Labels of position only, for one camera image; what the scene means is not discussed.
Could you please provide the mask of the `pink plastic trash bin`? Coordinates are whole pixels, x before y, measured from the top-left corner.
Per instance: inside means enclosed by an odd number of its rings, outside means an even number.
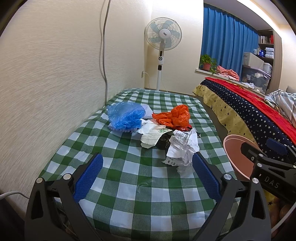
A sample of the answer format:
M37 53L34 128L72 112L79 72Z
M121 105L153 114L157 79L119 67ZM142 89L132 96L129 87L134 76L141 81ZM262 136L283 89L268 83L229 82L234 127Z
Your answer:
M257 150L260 150L260 148L251 140L239 135L227 135L224 138L223 147L234 169L237 179L242 181L248 181L252 173L254 163L252 163L252 161L247 159L241 153L240 148L244 142L250 144Z

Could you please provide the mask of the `white printed paper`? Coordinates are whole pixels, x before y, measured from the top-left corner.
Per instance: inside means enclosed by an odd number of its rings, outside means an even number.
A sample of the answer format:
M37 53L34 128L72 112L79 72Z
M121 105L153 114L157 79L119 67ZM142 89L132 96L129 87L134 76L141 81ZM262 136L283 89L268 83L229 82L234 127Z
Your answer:
M163 163L177 167L177 172L182 178L189 177L194 172L193 155L200 150L198 133L194 128L189 132L175 130L169 142L170 146Z

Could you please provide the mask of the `orange plastic bag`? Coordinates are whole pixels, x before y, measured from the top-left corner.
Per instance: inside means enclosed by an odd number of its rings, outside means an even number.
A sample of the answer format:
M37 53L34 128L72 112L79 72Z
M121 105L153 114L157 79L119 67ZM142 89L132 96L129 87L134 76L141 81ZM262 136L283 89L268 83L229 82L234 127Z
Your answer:
M152 118L160 125L173 129L174 126L188 126L190 113L187 105L175 106L170 112L153 113Z

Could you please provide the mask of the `black red snack packet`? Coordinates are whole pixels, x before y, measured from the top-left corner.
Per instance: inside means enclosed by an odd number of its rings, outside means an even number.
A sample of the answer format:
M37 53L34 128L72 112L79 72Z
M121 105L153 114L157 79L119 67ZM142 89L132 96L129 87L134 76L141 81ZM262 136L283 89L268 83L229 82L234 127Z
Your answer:
M191 125L188 125L188 126L174 126L173 127L173 130L178 130L178 131L181 131L181 132L189 132L190 130L192 129L192 126Z

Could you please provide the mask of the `red blanket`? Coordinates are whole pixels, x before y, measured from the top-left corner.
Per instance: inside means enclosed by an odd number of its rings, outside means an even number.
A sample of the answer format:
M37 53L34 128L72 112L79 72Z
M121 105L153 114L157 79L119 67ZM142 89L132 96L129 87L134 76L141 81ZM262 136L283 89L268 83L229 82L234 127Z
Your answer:
M262 97L257 96L255 93L250 92L246 89L243 89L242 86L237 85L236 83L212 77L205 77L205 79L210 80L212 82L216 82L226 87L228 90L231 90L232 92L247 100L249 103L253 104L271 121L273 121L277 125L277 127L280 128L281 131L284 134L286 134L290 138L290 140L295 144L295 128L278 111L267 105Z

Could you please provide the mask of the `navy star bed cover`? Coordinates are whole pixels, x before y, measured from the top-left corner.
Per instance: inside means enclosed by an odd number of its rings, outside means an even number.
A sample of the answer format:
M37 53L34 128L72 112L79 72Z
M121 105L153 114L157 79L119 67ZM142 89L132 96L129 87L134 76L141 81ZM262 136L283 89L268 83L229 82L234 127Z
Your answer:
M251 140L269 158L295 164L295 158L289 156L290 150L295 150L295 144L253 104L226 87L206 79L194 89L193 93L201 97L204 104L212 109L228 134ZM288 154L281 156L269 149L266 145L269 138L285 145Z

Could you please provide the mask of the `leopard pattern wrapper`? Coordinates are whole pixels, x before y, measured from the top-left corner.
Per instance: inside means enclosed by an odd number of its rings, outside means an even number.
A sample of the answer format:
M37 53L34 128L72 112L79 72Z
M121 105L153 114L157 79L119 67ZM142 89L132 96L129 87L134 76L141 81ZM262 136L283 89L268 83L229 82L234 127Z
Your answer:
M156 143L156 147L160 150L168 150L171 145L170 138L173 135L173 132L166 132L161 135L158 142Z

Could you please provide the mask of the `clear plastic storage box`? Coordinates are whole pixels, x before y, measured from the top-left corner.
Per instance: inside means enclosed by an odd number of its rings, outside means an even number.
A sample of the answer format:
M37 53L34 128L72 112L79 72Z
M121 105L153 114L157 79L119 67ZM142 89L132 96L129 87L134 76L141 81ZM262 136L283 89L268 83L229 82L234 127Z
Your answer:
M269 88L271 75L261 69L242 67L240 82L246 84L248 87L257 92L265 94Z

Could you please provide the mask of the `white torn paper bag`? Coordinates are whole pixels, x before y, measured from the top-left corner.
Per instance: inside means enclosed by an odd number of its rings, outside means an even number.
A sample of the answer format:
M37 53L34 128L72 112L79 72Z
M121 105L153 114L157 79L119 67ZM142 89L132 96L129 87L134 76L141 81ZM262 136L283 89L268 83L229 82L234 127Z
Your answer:
M142 119L142 126L137 130L137 133L141 134L141 146L149 149L154 147L164 134L172 134L173 131L167 128L166 125L160 125L154 119Z

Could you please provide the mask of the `pink clothes pile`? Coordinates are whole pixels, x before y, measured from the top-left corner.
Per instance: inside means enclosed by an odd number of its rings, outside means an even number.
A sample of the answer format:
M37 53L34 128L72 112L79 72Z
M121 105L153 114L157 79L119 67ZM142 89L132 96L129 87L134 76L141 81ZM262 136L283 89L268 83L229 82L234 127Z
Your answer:
M217 73L234 81L239 81L239 75L232 69L225 69L222 66L217 66Z

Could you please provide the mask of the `white box on storage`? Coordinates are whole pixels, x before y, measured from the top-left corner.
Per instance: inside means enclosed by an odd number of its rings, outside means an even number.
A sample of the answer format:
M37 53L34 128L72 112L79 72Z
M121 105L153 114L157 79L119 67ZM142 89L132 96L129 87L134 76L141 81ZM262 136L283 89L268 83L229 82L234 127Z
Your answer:
M250 52L244 52L242 65L249 68L263 70L264 61Z

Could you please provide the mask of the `wooden bookshelf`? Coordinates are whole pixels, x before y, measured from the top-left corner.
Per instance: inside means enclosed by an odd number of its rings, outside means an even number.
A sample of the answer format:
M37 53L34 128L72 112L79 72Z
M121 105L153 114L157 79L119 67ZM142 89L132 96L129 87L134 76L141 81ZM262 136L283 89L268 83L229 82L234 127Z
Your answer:
M282 71L282 40L274 29L258 30L259 48L264 53L259 55L265 63L272 66L271 79L267 92L278 90Z

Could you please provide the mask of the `potted green plant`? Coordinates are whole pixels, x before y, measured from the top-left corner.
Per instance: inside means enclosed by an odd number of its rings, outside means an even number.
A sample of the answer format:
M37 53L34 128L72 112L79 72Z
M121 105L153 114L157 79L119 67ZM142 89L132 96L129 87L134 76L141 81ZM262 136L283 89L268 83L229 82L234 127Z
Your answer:
M211 58L209 55L204 54L200 57L199 68L208 71L212 74L216 73L217 70L217 62L216 59Z

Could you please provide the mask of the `blue curtain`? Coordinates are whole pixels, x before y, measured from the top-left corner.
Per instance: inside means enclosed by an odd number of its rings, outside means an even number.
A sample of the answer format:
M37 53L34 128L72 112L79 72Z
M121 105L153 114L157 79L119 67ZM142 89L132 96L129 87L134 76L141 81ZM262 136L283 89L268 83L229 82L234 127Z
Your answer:
M258 48L257 30L243 20L215 6L204 4L201 55L241 74L243 54Z

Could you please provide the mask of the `white standing fan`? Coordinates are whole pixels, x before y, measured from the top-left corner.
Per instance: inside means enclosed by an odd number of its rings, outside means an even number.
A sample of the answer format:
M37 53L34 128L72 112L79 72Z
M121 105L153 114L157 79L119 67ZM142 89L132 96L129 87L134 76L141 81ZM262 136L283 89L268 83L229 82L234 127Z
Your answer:
M157 87L160 88L165 51L177 47L182 39L182 30L179 24L170 18L159 17L151 20L145 28L145 39L149 45L158 50Z

